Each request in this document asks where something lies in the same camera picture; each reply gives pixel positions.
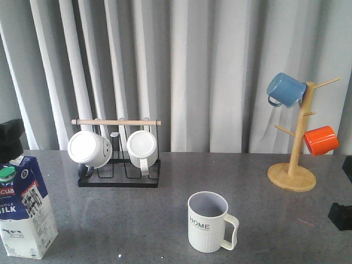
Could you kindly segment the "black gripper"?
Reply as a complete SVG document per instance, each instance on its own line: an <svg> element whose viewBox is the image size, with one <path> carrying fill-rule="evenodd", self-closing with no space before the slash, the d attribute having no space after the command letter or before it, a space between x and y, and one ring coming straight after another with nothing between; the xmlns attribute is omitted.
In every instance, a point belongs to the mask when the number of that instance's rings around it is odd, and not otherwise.
<svg viewBox="0 0 352 264"><path fill-rule="evenodd" d="M345 158L342 169L351 181L351 156ZM336 202L332 203L328 218L340 231L351 230L351 205L344 206Z"/></svg>
<svg viewBox="0 0 352 264"><path fill-rule="evenodd" d="M16 159L23 152L20 137L24 132L22 119L1 123L1 164Z"/></svg>

